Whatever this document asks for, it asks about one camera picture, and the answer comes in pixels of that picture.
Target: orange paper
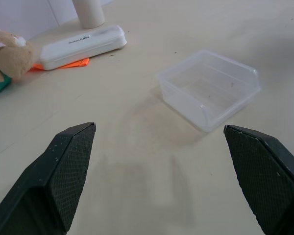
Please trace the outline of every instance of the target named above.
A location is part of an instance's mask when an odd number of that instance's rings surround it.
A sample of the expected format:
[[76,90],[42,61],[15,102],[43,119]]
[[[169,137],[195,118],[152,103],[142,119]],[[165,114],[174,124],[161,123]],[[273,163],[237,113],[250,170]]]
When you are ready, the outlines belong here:
[[[58,67],[56,69],[67,69],[67,68],[72,68],[72,67],[84,67],[87,66],[89,63],[89,58],[83,59],[83,60],[79,60],[73,63],[70,63],[68,65],[64,65],[61,67]],[[33,68],[31,69],[31,71],[35,71],[35,70],[45,70],[43,65],[40,64],[34,64]]]

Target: white device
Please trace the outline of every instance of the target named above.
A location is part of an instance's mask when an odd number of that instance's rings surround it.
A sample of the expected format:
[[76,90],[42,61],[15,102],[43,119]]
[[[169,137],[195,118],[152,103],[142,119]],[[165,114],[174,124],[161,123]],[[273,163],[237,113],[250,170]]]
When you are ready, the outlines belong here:
[[126,45],[124,31],[112,25],[88,31],[43,47],[40,61],[45,70],[99,55]]

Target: plastic box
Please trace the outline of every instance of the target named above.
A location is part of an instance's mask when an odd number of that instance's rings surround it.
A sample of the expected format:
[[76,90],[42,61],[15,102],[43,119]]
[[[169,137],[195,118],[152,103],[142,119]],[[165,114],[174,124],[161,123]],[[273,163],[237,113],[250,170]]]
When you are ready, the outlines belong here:
[[157,77],[164,101],[205,132],[243,108],[261,89],[255,69],[205,50]]

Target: plush toy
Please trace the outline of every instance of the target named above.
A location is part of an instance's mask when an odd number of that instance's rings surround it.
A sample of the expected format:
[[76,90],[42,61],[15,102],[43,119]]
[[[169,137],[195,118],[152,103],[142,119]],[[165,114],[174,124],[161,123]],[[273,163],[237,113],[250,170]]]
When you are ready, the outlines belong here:
[[23,37],[0,31],[0,91],[12,78],[21,78],[33,66],[34,47]]

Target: table surface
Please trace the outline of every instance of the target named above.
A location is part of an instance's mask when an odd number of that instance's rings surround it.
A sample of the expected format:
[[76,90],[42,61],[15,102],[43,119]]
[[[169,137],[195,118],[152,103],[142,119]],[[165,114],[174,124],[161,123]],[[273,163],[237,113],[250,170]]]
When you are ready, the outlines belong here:
[[[294,154],[294,0],[116,0],[128,44],[89,66],[28,73],[0,94],[0,201],[58,132],[94,121],[88,176],[69,235],[261,235],[224,124]],[[40,48],[78,21],[34,38]],[[161,99],[155,74],[208,49],[258,70],[262,90],[209,134]]]

